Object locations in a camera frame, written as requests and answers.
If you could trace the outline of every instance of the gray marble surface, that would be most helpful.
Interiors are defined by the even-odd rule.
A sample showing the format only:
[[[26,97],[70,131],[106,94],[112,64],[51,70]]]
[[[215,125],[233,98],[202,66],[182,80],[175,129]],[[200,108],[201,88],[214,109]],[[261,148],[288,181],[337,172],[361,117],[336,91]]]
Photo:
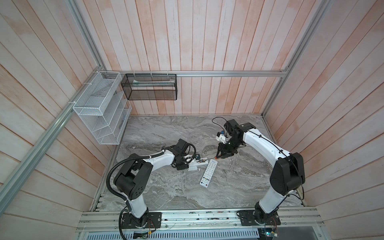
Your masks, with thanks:
[[[216,116],[163,116],[130,117],[116,161],[132,153],[148,155],[160,151],[162,146],[171,146],[178,139],[195,145],[202,157],[213,158],[218,141],[215,136],[221,128],[211,122]],[[262,134],[268,136],[260,116],[223,116],[235,119],[239,124],[250,122]],[[215,119],[223,125],[223,119]],[[208,188],[199,185],[205,166],[196,171],[177,171],[171,166],[162,167],[149,178],[143,193],[150,210],[203,209],[254,207],[270,187],[272,167],[252,147],[239,148],[233,157],[220,159]],[[100,211],[118,211],[125,203],[108,190],[105,191]],[[287,198],[282,206],[300,206],[295,197]]]

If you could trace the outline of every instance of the wood panel wall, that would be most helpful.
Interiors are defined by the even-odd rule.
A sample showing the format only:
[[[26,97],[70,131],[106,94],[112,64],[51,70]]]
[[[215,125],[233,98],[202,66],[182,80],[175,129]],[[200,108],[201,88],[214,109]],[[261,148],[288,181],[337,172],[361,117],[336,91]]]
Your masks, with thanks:
[[[64,1],[0,1],[0,185],[96,66]],[[0,239],[71,239],[110,151],[73,116],[0,217]]]
[[[280,70],[319,0],[77,0],[108,70]],[[132,114],[261,113],[276,78],[181,78]]]
[[[335,1],[267,123],[333,239],[384,238],[384,1]]]

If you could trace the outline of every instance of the mesh basket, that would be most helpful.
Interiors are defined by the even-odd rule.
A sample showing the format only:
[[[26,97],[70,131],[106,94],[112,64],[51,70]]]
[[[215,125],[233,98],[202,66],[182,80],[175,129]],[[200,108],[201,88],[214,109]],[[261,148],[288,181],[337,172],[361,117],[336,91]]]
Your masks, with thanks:
[[[177,100],[176,74],[125,74],[121,86],[129,100]]]
[[[98,72],[73,106],[78,115],[104,114],[121,82],[119,72]]]

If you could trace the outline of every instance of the remote control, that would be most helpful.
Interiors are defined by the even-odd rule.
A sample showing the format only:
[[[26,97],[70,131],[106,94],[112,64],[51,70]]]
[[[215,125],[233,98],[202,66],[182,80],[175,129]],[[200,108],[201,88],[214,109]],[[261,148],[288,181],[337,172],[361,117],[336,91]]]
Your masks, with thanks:
[[[208,163],[207,169],[203,175],[203,178],[200,181],[200,185],[203,187],[208,187],[209,182],[211,181],[212,175],[214,174],[215,168],[217,166],[217,161],[211,159]]]

